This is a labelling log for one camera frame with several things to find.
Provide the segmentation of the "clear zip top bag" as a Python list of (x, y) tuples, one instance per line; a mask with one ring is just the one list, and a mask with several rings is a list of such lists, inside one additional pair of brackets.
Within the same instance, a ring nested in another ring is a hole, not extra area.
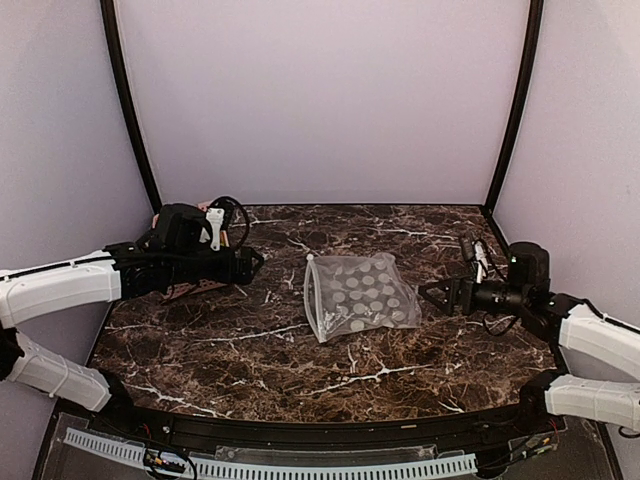
[(304, 310), (321, 344), (338, 336), (420, 326), (415, 290), (402, 278), (394, 255), (306, 257)]

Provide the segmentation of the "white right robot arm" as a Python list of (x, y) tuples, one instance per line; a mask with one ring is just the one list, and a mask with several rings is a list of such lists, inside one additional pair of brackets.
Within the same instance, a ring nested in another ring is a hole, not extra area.
[(639, 330), (599, 311), (589, 300), (550, 291), (546, 280), (451, 278), (419, 287), (446, 315), (512, 315), (546, 343), (554, 368), (520, 390), (510, 424), (534, 432), (552, 417), (573, 416), (639, 430)]

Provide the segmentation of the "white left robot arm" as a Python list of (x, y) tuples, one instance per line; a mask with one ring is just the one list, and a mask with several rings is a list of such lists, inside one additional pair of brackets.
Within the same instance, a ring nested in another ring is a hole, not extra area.
[(196, 253), (111, 245), (75, 259), (1, 273), (1, 378), (73, 402), (120, 436), (140, 412), (113, 374), (85, 366), (89, 342), (110, 304), (211, 281), (247, 285), (263, 266), (251, 247)]

